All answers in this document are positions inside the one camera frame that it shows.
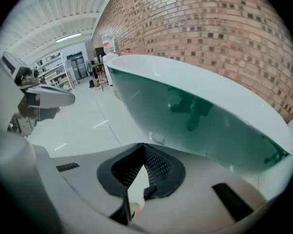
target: white ceiling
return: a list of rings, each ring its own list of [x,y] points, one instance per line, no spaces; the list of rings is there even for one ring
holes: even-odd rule
[[[109,1],[20,0],[0,29],[0,56],[6,50],[32,63],[50,52],[91,40]],[[56,43],[79,32],[79,37]]]

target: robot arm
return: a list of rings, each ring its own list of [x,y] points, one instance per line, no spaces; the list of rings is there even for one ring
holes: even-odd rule
[[[17,111],[11,117],[8,131],[28,136],[38,121],[54,118],[60,107],[75,102],[75,96],[59,88],[40,84],[38,70],[31,68],[11,53],[3,53],[3,69],[23,93],[20,101],[13,100]]]

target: black mesh grille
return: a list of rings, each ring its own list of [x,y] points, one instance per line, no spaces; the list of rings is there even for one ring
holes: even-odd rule
[[[155,145],[139,143],[103,162],[97,170],[98,180],[111,195],[124,197],[143,165],[150,185],[144,191],[145,200],[170,195],[186,175],[178,159],[158,150]]]
[[[150,186],[165,180],[170,173],[171,165],[148,147],[145,147],[145,156],[145,168]]]

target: ceiling light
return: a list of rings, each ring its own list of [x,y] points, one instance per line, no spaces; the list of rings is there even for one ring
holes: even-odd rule
[[[77,36],[80,36],[80,35],[81,35],[81,33],[77,33],[77,34],[74,34],[74,35],[71,35],[71,36],[68,36],[68,37],[58,39],[58,40],[56,40],[56,42],[64,41],[64,40],[67,40],[67,39],[70,39],[70,38],[73,38],[73,37],[77,37]]]

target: black slot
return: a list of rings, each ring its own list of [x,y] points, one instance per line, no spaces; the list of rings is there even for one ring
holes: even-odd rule
[[[57,166],[57,169],[61,173],[61,172],[64,172],[64,171],[72,170],[72,169],[74,169],[76,167],[80,167],[80,165],[77,164],[76,162],[73,162],[73,163],[68,163],[68,164],[65,164],[65,165]]]
[[[14,74],[15,67],[5,57],[2,57],[2,60],[7,68],[11,71],[11,74]]]
[[[212,186],[212,188],[236,222],[253,212],[253,210],[227,184],[220,183]]]
[[[133,216],[130,214],[130,206],[127,194],[123,197],[123,203],[120,208],[115,213],[113,213],[110,218],[123,225],[127,225],[131,221]]]

